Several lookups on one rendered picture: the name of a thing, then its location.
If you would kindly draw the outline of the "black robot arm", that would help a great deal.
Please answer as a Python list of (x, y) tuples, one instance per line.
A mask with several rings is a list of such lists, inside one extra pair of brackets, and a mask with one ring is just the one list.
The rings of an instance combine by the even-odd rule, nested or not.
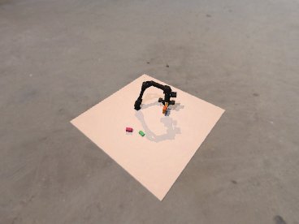
[(165, 96), (164, 96), (165, 98), (176, 97), (177, 92), (172, 92), (170, 86), (162, 85), (162, 84), (156, 83), (152, 80), (151, 81), (146, 81), (146, 82), (142, 83), (140, 96), (135, 101), (135, 104), (134, 104), (134, 106), (135, 106), (134, 109), (135, 110), (139, 110), (141, 108), (140, 105), (141, 105), (142, 100), (143, 100), (142, 99), (143, 93), (150, 86), (154, 86), (156, 88), (160, 88), (161, 90), (163, 90), (163, 94), (165, 94)]

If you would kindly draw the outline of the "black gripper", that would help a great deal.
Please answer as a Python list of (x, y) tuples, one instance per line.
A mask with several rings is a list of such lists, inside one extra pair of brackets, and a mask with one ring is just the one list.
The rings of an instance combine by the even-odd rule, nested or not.
[[(168, 106), (169, 105), (174, 105), (175, 104), (175, 101), (173, 101), (173, 100), (171, 100), (171, 101), (169, 101), (169, 99), (170, 98), (165, 98), (164, 97), (164, 100), (160, 97), (159, 99), (158, 99), (158, 102), (162, 102), (163, 103), (163, 105), (165, 105), (165, 102), (168, 102)], [(167, 107), (168, 107), (167, 106)]]

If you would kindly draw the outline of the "orange bar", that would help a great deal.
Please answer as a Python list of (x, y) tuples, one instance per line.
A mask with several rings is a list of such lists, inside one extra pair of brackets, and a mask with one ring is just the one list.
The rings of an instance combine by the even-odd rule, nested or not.
[(162, 113), (163, 113), (163, 114), (166, 114), (167, 106), (168, 106), (168, 102), (166, 102), (166, 105), (165, 105), (165, 106), (163, 107), (163, 109), (162, 109)]

